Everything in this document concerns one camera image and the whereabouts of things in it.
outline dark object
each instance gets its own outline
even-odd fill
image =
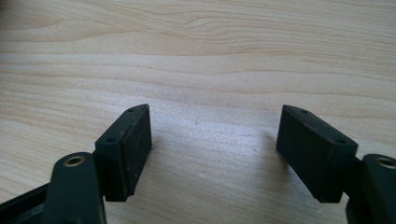
[[[106,223],[103,196],[125,202],[148,158],[149,105],[126,110],[95,145],[58,160],[48,185],[1,204],[0,223]]]
[[[349,196],[349,223],[396,223],[396,160],[355,158],[358,144],[307,110],[283,105],[276,149],[321,203]]]

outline light wood surface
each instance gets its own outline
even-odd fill
[[[346,223],[276,154],[281,106],[396,158],[396,2],[0,2],[0,203],[149,104],[154,149],[108,223]]]

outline table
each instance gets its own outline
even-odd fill
[[[126,108],[153,149],[108,223],[346,223],[276,153],[282,105],[396,157],[396,2],[0,3],[0,203]]]

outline wood grain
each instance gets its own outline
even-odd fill
[[[284,104],[396,158],[396,2],[0,2],[0,203],[127,107],[154,149],[109,223],[346,223],[276,154]]]

